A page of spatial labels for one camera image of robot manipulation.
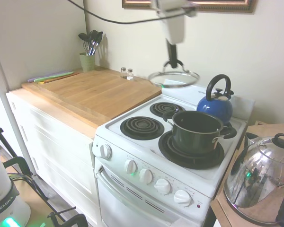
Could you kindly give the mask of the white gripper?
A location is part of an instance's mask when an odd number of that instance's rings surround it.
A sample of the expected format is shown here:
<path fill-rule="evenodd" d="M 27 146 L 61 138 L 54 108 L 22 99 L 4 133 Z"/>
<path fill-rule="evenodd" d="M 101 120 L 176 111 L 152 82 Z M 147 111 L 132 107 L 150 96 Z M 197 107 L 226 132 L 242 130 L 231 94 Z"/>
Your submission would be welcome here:
<path fill-rule="evenodd" d="M 165 38 L 168 40 L 167 49 L 169 55 L 169 65 L 172 68 L 178 67 L 178 56 L 176 44 L 184 40 L 184 10 L 177 8 L 168 11 L 161 11 L 161 25 Z"/>

